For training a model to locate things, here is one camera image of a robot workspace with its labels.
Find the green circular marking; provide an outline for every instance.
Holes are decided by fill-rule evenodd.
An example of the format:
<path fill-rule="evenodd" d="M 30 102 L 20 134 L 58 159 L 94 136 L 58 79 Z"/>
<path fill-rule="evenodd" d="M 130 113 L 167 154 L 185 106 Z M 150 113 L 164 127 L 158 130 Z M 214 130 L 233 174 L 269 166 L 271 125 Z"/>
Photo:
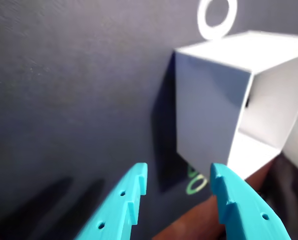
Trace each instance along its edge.
<path fill-rule="evenodd" d="M 192 186 L 199 180 L 203 180 L 202 183 L 197 186 L 195 189 L 192 189 Z M 204 176 L 202 174 L 197 175 L 195 178 L 193 178 L 189 185 L 187 186 L 187 194 L 188 195 L 192 195 L 197 193 L 198 191 L 200 191 L 201 189 L 203 189 L 208 183 L 208 180 L 204 178 Z"/>

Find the turquoise robot gripper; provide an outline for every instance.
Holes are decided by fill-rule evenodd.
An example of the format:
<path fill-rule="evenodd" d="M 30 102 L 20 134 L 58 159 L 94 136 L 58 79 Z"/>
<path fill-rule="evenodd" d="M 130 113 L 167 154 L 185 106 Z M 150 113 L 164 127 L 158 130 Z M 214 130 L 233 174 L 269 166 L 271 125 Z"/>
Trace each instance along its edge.
<path fill-rule="evenodd" d="M 210 182 L 227 240 L 290 240 L 270 206 L 226 165 L 211 165 Z"/>
<path fill-rule="evenodd" d="M 75 240 L 129 240 L 146 194 L 148 166 L 135 164 L 110 192 Z"/>

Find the white object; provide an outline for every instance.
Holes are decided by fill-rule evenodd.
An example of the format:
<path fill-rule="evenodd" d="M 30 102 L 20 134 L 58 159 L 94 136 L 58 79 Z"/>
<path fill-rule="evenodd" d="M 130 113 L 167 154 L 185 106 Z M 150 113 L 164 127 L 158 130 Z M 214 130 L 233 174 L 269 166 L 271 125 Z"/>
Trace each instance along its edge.
<path fill-rule="evenodd" d="M 176 50 L 177 150 L 243 179 L 278 155 L 298 114 L 298 36 L 246 32 Z"/>
<path fill-rule="evenodd" d="M 201 0 L 198 7 L 198 27 L 200 34 L 206 40 L 216 40 L 225 36 L 233 26 L 235 17 L 237 15 L 237 0 L 227 0 L 228 1 L 228 14 L 225 20 L 217 26 L 209 26 L 206 23 L 206 11 L 209 4 L 213 0 Z"/>

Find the dark backdrop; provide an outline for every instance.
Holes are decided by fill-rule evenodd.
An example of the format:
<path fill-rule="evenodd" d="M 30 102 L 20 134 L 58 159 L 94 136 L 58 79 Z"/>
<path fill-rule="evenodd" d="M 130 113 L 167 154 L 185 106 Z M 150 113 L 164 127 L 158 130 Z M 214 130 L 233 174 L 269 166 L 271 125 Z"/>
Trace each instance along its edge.
<path fill-rule="evenodd" d="M 175 152 L 172 50 L 202 41 L 197 6 L 0 0 L 0 236 L 74 235 L 136 162 L 149 179 L 132 239 L 209 196 L 185 193 Z M 216 0 L 208 22 L 225 13 Z M 249 29 L 298 34 L 298 0 L 238 0 L 230 33 Z"/>

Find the white circular ring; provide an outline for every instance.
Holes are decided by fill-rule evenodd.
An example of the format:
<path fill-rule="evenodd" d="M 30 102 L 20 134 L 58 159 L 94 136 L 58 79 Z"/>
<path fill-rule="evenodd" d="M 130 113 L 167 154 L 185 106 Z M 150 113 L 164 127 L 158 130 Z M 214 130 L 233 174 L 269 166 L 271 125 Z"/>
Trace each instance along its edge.
<path fill-rule="evenodd" d="M 209 26 L 206 23 L 205 16 L 206 16 L 206 11 L 208 9 L 208 6 L 212 1 L 213 0 L 201 0 L 198 7 L 198 28 L 199 28 L 200 34 L 206 40 L 216 40 L 225 36 L 232 28 L 235 17 L 237 15 L 237 8 L 238 8 L 237 0 L 227 0 L 229 4 L 229 8 L 228 8 L 228 14 L 225 20 L 217 26 Z"/>

